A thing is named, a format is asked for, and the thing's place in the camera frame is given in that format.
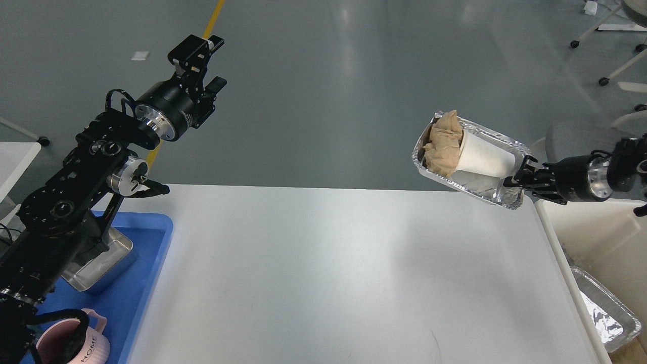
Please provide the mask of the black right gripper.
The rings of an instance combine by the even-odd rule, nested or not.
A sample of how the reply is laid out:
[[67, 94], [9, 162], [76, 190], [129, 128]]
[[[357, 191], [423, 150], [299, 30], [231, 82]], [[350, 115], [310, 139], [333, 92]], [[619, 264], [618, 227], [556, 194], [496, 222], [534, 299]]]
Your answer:
[[550, 170], [538, 166], [532, 155], [525, 155], [511, 182], [503, 182], [503, 186], [521, 188], [539, 200], [560, 205], [606, 201], [613, 193], [607, 180], [609, 163], [601, 154], [579, 155], [553, 163]]

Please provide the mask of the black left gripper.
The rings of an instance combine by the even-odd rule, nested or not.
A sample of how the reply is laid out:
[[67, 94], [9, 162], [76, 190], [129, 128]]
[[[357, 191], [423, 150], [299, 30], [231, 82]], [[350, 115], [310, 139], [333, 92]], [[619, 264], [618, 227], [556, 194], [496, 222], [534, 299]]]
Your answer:
[[156, 83], [136, 100], [135, 117], [169, 142], [190, 127], [202, 126], [215, 112], [217, 95], [228, 83], [217, 76], [204, 88], [210, 58], [224, 44], [217, 35], [188, 35], [168, 53], [175, 67], [173, 78]]

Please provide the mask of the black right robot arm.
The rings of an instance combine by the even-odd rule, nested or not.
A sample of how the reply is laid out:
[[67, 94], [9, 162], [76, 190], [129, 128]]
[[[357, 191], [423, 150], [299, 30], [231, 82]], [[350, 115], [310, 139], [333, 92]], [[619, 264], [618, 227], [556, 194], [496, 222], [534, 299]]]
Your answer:
[[645, 134], [621, 138], [612, 152], [592, 150], [557, 163], [538, 165], [536, 158], [525, 155], [520, 168], [504, 178], [503, 186], [525, 189], [536, 198], [560, 205], [603, 202], [613, 193], [631, 191], [637, 177], [645, 187], [645, 160]]

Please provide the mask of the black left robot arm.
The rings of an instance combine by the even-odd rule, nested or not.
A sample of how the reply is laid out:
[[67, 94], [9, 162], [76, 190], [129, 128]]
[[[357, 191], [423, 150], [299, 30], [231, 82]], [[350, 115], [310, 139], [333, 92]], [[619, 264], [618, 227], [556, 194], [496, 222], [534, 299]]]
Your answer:
[[[108, 230], [123, 200], [169, 193], [167, 185], [148, 178], [146, 161], [129, 146], [154, 150], [214, 113], [227, 81], [203, 81], [222, 46], [217, 35], [190, 34], [168, 53], [175, 67], [168, 80], [138, 99], [109, 90], [105, 110], [77, 134], [62, 168], [21, 203], [18, 217], [25, 228], [2, 255], [2, 363], [19, 363], [27, 354], [42, 362], [34, 326], [58, 320], [72, 318], [79, 327], [53, 362], [68, 362], [81, 350], [87, 313], [68, 308], [40, 314], [37, 307], [71, 263], [83, 265], [109, 251]], [[112, 106], [115, 92], [121, 95], [118, 109]]]

